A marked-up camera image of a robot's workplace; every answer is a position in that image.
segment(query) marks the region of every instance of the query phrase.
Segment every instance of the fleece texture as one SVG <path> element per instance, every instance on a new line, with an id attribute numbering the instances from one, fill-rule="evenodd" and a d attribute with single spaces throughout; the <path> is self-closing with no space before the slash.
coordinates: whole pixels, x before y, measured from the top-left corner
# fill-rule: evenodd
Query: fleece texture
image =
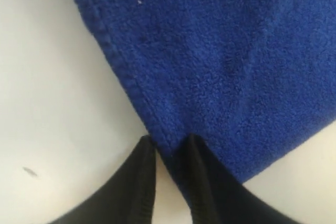
<path id="1" fill-rule="evenodd" d="M 336 119 L 336 0 L 75 1 L 178 183 L 190 133 L 244 182 Z"/>

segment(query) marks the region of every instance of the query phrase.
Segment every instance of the white background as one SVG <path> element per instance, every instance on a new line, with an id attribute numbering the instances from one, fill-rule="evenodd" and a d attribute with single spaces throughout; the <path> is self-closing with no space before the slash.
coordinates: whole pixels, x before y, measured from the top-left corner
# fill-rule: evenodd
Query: white background
<path id="1" fill-rule="evenodd" d="M 46 224 L 113 174 L 146 130 L 73 0 L 0 0 L 0 223 Z M 336 123 L 246 186 L 306 224 L 336 223 Z M 154 224 L 190 224 L 158 163 Z"/>

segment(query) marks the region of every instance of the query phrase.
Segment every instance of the dark mark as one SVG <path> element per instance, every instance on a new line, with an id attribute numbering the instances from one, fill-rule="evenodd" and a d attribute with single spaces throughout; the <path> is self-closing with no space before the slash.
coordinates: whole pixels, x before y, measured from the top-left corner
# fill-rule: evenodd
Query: dark mark
<path id="1" fill-rule="evenodd" d="M 36 174 L 36 172 L 34 172 L 32 169 L 29 169 L 27 167 L 22 167 L 22 169 L 28 173 L 31 177 L 38 177 L 38 175 Z"/>

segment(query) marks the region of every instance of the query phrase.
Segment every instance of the small speck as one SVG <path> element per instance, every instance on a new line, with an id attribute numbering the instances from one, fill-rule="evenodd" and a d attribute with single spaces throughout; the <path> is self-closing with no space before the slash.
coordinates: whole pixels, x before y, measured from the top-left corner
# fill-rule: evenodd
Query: small speck
<path id="1" fill-rule="evenodd" d="M 32 169 L 27 168 L 27 167 L 22 167 L 22 169 L 28 173 L 31 177 L 38 177 L 38 175 L 36 174 L 36 172 L 34 172 Z"/>

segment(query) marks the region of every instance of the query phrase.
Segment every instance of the blue towel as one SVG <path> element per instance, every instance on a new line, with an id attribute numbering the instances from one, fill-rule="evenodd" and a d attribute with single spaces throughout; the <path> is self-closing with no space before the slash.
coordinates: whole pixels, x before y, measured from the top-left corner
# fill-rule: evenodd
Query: blue towel
<path id="1" fill-rule="evenodd" d="M 190 133 L 244 182 L 336 119 L 336 0 L 75 1 L 178 183 Z"/>

